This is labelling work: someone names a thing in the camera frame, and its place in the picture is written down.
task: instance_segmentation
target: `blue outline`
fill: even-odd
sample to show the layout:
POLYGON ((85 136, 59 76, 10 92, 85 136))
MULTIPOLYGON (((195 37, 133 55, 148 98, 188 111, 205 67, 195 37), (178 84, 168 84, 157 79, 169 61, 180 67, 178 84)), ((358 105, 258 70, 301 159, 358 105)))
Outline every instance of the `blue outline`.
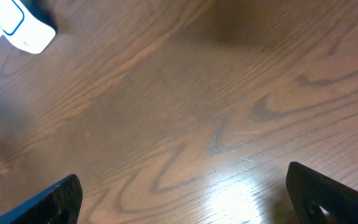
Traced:
POLYGON ((13 2, 13 4, 15 4, 15 5, 17 6, 17 8, 20 10, 20 12, 22 12, 23 18, 22 18, 22 20, 20 21, 20 23, 17 25, 17 27, 13 30, 13 32, 10 33, 10 34, 8 34, 8 33, 0 26, 0 28, 2 29, 2 31, 4 31, 4 33, 5 33, 6 35, 13 35, 13 34, 16 32, 17 28, 19 28, 19 26, 20 26, 20 25, 23 23, 23 21, 24 21, 24 12, 23 12, 23 10, 16 4, 16 2, 15 2, 14 0, 12 0, 12 2, 13 2))

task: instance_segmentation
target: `wooden surface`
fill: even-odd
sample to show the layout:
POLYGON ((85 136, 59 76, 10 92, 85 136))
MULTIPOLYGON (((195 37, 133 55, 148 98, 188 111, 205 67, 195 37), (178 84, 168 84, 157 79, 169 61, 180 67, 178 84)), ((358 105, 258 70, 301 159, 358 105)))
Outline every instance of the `wooden surface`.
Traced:
POLYGON ((79 223, 296 223, 298 161, 358 190, 358 0, 54 0, 0 40, 0 215, 64 176, 79 223))

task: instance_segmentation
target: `wood grain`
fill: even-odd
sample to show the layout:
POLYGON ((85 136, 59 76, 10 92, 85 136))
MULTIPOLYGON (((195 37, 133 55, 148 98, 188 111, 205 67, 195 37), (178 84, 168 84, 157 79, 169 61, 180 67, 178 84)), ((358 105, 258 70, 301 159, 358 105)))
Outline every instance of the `wood grain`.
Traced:
POLYGON ((296 223, 299 161, 358 190, 358 1, 50 1, 0 40, 0 215, 67 174, 80 223, 296 223))

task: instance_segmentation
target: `white device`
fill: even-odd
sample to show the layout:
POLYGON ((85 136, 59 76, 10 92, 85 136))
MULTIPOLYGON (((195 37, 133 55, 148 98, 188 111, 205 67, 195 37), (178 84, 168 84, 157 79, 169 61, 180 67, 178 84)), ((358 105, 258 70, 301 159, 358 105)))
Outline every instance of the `white device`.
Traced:
POLYGON ((0 0, 0 28, 15 47, 41 53, 56 35, 50 16, 32 0, 0 0))

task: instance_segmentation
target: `wooden table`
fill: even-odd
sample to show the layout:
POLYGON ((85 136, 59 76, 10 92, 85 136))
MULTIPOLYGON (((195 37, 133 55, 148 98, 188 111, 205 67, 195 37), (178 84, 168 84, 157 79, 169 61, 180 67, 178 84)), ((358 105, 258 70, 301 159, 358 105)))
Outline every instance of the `wooden table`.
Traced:
POLYGON ((358 190, 358 0, 58 0, 0 40, 0 215, 64 176, 79 223, 296 223, 298 161, 358 190))

